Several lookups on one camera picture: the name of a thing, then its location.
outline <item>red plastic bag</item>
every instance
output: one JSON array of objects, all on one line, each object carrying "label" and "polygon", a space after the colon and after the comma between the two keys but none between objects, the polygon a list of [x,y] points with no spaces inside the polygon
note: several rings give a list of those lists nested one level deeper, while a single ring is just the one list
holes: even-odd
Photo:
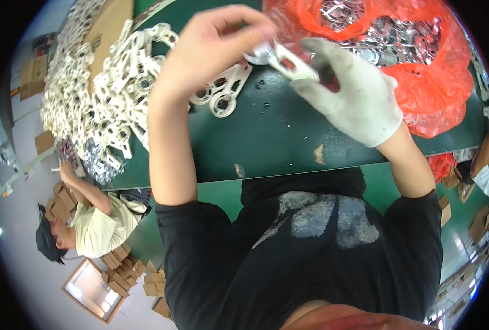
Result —
[{"label": "red plastic bag", "polygon": [[435,183],[439,183],[442,179],[450,174],[452,166],[457,166],[454,155],[452,153],[428,156],[426,157],[428,164],[430,164]]},{"label": "red plastic bag", "polygon": [[319,9],[323,0],[263,0],[263,11],[279,27],[279,41],[299,56],[304,53],[299,40],[306,36],[343,41],[365,33],[377,17],[401,21],[440,17],[440,47],[431,65],[403,63],[381,70],[398,81],[395,97],[413,134],[431,138],[459,125],[474,87],[468,71],[472,54],[449,8],[442,0],[363,1],[365,14],[340,32],[322,26]]}]

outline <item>white work glove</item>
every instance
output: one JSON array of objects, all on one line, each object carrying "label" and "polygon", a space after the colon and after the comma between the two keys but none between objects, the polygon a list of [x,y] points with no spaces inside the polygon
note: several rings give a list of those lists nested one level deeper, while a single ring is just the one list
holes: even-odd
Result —
[{"label": "white work glove", "polygon": [[297,94],[332,125],[368,148],[380,145],[397,131],[402,111],[393,94],[398,85],[393,77],[330,41],[305,38],[301,45],[316,53],[312,66],[319,72],[332,68],[340,91],[333,93],[311,80],[295,80],[290,86]]}]

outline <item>forearm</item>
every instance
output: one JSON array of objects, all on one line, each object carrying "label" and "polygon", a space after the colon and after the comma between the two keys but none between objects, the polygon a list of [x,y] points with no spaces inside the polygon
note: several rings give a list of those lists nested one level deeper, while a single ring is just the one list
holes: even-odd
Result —
[{"label": "forearm", "polygon": [[155,201],[162,205],[182,205],[197,200],[187,98],[153,92],[148,112],[149,177]]},{"label": "forearm", "polygon": [[98,210],[106,215],[111,214],[112,200],[98,187],[73,175],[65,182],[73,191],[78,191],[84,199],[92,203]]},{"label": "forearm", "polygon": [[402,196],[419,198],[435,189],[430,165],[404,122],[393,136],[376,148],[389,160],[393,180]]}]

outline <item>bare hand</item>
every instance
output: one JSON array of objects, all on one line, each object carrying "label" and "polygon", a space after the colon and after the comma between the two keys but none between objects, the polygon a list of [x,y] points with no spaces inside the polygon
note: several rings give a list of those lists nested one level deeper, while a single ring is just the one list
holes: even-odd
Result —
[{"label": "bare hand", "polygon": [[185,98],[270,41],[277,28],[261,12],[231,5],[195,14],[187,23],[155,83],[153,96]]},{"label": "bare hand", "polygon": [[59,164],[59,175],[61,176],[61,181],[68,184],[75,177],[72,163],[67,160],[62,160]]}]

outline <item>green workbench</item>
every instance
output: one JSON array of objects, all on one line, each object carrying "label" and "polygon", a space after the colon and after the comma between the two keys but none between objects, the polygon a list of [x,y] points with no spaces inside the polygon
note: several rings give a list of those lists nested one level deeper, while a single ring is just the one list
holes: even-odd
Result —
[{"label": "green workbench", "polygon": [[[142,3],[147,6],[151,2],[136,0],[136,14],[144,9],[140,8]],[[139,30],[167,22],[179,33],[195,12],[229,3],[232,2],[176,0],[143,23]],[[244,3],[261,9],[260,0]],[[154,44],[153,56],[167,51],[162,43]],[[475,80],[472,66],[469,69]],[[237,109],[232,115],[220,119],[212,115],[207,105],[194,106],[189,114],[189,129],[198,182],[386,162],[376,149],[364,147],[331,126],[318,111],[292,92],[288,83],[287,78],[270,66],[254,66],[237,98]],[[481,144],[487,125],[483,116],[483,102],[476,90],[466,106],[465,118],[459,126],[432,139],[414,137],[425,155]],[[127,161],[125,172],[101,186],[103,190],[149,187],[148,153],[135,136],[131,137],[130,144],[133,158]],[[317,160],[315,153],[321,153],[323,161]]]}]

